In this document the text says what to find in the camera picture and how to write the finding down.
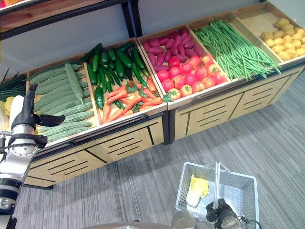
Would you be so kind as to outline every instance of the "gray carpet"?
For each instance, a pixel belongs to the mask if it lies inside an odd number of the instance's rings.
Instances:
[[[231,171],[256,177],[264,229],[304,229],[304,98],[305,73],[272,106],[144,150],[52,191],[24,188],[17,228],[79,229],[135,219],[169,225],[184,162],[221,161]]]

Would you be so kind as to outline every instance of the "wire basket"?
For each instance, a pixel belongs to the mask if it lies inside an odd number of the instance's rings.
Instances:
[[[238,216],[244,214],[249,220],[259,221],[255,177],[231,172],[226,167],[224,167],[225,170],[217,168],[217,163],[215,168],[212,165],[202,166],[185,162],[178,189],[176,209],[187,209],[192,212],[195,218],[200,221],[207,221],[205,207],[213,201],[214,204],[217,203],[218,201],[215,200],[219,198],[224,198]],[[192,174],[196,178],[202,178],[209,182],[208,195],[200,199],[196,207],[191,207],[186,202]],[[255,224],[249,224],[248,228],[255,229],[256,227]]]

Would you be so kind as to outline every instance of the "potato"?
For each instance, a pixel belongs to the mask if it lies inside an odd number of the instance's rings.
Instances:
[[[282,38],[276,38],[273,40],[274,41],[274,45],[278,45],[278,44],[283,44],[284,40]]]
[[[301,40],[302,39],[302,35],[300,33],[295,33],[294,35],[291,36],[292,39],[294,40]]]
[[[275,45],[275,43],[274,43],[274,41],[273,41],[272,39],[266,40],[265,43],[266,43],[266,45],[268,45],[270,48],[272,48],[272,47]]]
[[[284,36],[284,32],[283,31],[273,31],[272,35],[273,35],[273,39],[281,38]]]
[[[283,39],[284,43],[285,42],[292,42],[292,40],[293,40],[292,37],[289,36],[289,35],[286,35],[286,36],[282,37],[282,39]]]
[[[294,33],[295,33],[295,31],[292,30],[292,29],[291,29],[291,30],[285,30],[285,31],[284,31],[284,36],[285,36],[285,35],[290,35],[290,36],[292,36],[292,35],[294,35]]]
[[[304,48],[297,49],[296,53],[297,53],[297,56],[305,55],[305,49]]]
[[[295,45],[292,44],[292,43],[290,43],[290,42],[285,42],[285,43],[283,44],[283,46],[285,47],[285,50],[286,50],[286,49],[295,49]]]
[[[275,52],[275,53],[278,53],[280,51],[284,51],[285,50],[285,47],[283,45],[275,45],[273,46],[272,50]]]
[[[280,18],[274,24],[276,27],[280,28],[283,25],[289,24],[289,21],[286,18]]]
[[[294,49],[285,49],[285,52],[288,53],[291,59],[297,57],[296,50]]]
[[[300,27],[295,27],[294,28],[295,33],[300,33],[302,36],[305,35],[305,31],[304,29],[300,28]]]
[[[293,30],[293,29],[294,29],[294,26],[292,24],[286,24],[286,25],[281,26],[281,31]]]
[[[283,60],[283,61],[288,61],[290,60],[290,56],[288,55],[288,53],[286,53],[285,51],[279,51],[277,53],[277,55]]]
[[[295,49],[299,49],[299,48],[301,48],[301,41],[299,41],[299,40],[293,40],[292,41],[292,44],[294,44],[295,45]]]

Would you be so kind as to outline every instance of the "wooden bin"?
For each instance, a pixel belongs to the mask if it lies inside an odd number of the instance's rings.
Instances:
[[[135,38],[105,47],[118,47]],[[55,62],[27,72],[27,76],[48,66],[68,60],[78,60],[83,55]],[[130,116],[102,125],[102,111],[94,101],[94,87],[90,84],[86,65],[79,72],[86,75],[94,116],[89,119],[91,129],[48,143],[38,151],[31,165],[25,184],[32,187],[49,187],[58,182],[86,173],[108,163],[130,156],[160,143],[168,142],[167,104],[160,104]],[[158,87],[154,76],[151,76]]]

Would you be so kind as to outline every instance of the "tomato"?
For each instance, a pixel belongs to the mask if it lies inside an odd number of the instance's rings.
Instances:
[[[204,67],[200,67],[198,68],[196,71],[195,71],[195,76],[197,78],[198,81],[201,81],[203,80],[205,77],[208,76],[208,71],[206,68]]]
[[[172,88],[171,90],[169,90],[168,92],[171,92],[171,98],[173,100],[176,100],[176,99],[180,99],[181,98],[181,95],[180,95],[180,92],[178,89],[176,88]]]
[[[205,66],[210,66],[213,64],[213,57],[211,55],[205,55],[201,58],[201,61]]]
[[[205,85],[201,81],[196,81],[195,83],[192,84],[193,93],[203,91],[204,89],[205,89]]]
[[[219,69],[216,64],[211,64],[209,67],[207,67],[208,70],[208,76],[213,76],[214,73],[219,72]]]
[[[193,67],[189,63],[183,63],[180,65],[181,74],[188,74],[193,70]]]
[[[181,97],[186,97],[188,95],[191,95],[193,93],[192,87],[190,85],[184,85],[182,88],[179,90]]]
[[[161,70],[161,71],[159,71],[159,72],[157,73],[157,76],[158,76],[158,78],[159,78],[159,80],[160,80],[161,82],[163,82],[164,80],[170,78],[169,75],[168,75],[168,71],[166,71],[166,70]]]
[[[185,85],[185,80],[183,75],[177,75],[173,78],[173,82],[175,84],[175,88],[180,89],[183,85]]]
[[[205,77],[202,80],[202,83],[204,83],[206,89],[208,89],[210,87],[214,87],[216,85],[215,79],[213,77],[210,77],[210,76]]]
[[[181,74],[180,68],[178,67],[173,67],[169,70],[168,72],[170,79],[174,78],[177,75]]]
[[[189,60],[190,65],[193,67],[193,69],[199,68],[201,64],[201,60],[199,56],[192,56]]]
[[[187,85],[190,85],[192,86],[194,82],[197,81],[197,78],[196,76],[194,76],[193,74],[191,73],[188,73],[186,76],[185,76],[185,84]]]
[[[170,68],[179,67],[180,66],[180,60],[177,57],[174,56],[174,57],[170,58],[170,60],[168,61],[168,66]]]
[[[174,88],[175,85],[173,84],[173,81],[170,79],[166,79],[162,82],[162,86],[165,90],[165,92],[168,92],[170,89]]]

